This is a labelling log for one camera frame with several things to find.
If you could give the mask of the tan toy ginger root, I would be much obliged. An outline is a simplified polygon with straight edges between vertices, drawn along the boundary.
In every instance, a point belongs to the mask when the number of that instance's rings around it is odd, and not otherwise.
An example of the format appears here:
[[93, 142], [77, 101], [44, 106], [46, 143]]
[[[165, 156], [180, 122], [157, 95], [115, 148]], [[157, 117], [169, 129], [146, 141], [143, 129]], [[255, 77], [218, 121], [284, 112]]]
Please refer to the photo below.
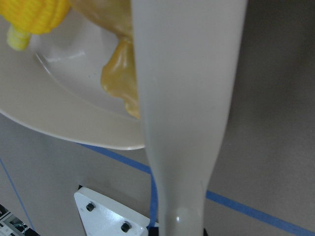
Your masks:
[[123, 100], [127, 113], [140, 118], [133, 42], [121, 38], [113, 55], [103, 66], [100, 83], [105, 92]]

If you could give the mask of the beige hand brush black bristles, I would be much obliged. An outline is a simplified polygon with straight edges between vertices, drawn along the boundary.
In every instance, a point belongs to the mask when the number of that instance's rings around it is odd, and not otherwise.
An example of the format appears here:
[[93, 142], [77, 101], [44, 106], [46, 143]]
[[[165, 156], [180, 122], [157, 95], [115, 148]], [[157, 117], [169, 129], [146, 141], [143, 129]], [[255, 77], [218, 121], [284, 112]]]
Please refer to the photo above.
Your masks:
[[224, 137], [245, 0], [134, 0], [136, 77], [161, 236], [201, 236]]

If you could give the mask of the beige plastic dustpan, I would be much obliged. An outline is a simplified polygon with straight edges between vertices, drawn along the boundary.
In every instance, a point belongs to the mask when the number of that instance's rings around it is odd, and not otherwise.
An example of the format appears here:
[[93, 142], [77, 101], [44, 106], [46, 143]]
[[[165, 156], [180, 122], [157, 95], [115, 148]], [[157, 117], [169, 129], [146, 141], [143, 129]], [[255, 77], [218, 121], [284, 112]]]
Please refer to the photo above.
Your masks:
[[101, 87], [116, 36], [70, 10], [49, 34], [33, 35], [21, 52], [0, 21], [0, 112], [35, 131], [103, 148], [144, 147], [141, 125], [124, 102]]

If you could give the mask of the brown toy potato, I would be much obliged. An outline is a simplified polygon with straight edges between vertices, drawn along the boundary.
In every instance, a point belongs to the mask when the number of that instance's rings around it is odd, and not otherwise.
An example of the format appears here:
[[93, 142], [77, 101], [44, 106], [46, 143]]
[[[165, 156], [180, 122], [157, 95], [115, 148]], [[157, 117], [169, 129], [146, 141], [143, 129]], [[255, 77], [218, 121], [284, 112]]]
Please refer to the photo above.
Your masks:
[[70, 5], [88, 20], [114, 33], [118, 38], [133, 39], [131, 1], [71, 0]]

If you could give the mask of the yellow toy corn cob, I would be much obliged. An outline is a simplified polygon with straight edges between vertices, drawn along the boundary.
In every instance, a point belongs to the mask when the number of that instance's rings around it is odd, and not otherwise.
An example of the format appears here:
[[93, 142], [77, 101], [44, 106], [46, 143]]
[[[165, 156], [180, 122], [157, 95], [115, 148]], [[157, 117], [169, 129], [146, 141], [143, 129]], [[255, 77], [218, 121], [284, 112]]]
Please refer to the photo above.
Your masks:
[[7, 44], [25, 50], [32, 35], [50, 33], [70, 10], [67, 0], [2, 0], [0, 15], [10, 23]]

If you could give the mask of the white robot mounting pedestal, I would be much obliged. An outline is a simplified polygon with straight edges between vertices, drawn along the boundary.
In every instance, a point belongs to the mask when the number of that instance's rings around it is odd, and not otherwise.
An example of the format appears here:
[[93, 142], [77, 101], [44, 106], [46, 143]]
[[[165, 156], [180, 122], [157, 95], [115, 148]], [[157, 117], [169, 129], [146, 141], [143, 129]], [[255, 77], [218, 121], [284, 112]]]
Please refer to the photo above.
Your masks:
[[149, 218], [133, 209], [81, 187], [74, 200], [88, 236], [147, 236]]

